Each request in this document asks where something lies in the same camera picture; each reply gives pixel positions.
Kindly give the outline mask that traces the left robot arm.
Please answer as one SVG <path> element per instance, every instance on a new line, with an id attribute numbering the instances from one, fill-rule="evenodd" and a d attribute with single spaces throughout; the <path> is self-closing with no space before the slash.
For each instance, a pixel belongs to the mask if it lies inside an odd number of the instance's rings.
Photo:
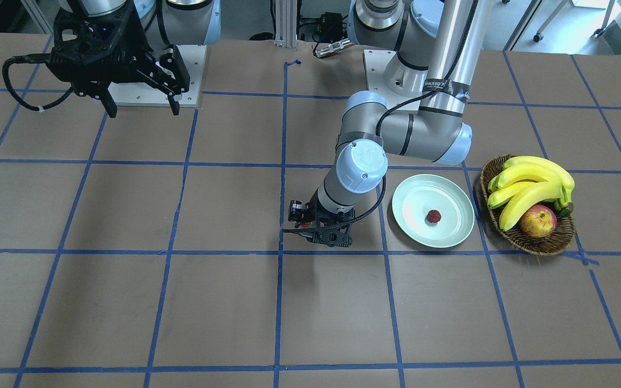
<path id="1" fill-rule="evenodd" d="M 380 91 L 354 93 L 342 115 L 333 166 L 308 202 L 291 201 L 286 233 L 311 243 L 351 246 L 364 219 L 355 206 L 384 186 L 387 154 L 437 164 L 463 162 L 472 130 L 463 122 L 491 1 L 354 1 L 351 41 L 394 51 L 387 89 L 403 101 L 389 107 Z"/>

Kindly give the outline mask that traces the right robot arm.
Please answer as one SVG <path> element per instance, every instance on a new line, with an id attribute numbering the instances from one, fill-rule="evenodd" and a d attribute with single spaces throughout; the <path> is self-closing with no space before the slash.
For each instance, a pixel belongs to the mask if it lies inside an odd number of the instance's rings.
<path id="1" fill-rule="evenodd" d="M 185 49 L 221 39 L 219 1 L 59 4 L 45 66 L 77 96 L 101 103 L 112 118 L 118 104 L 111 85 L 147 86 L 178 115 L 195 80 Z"/>

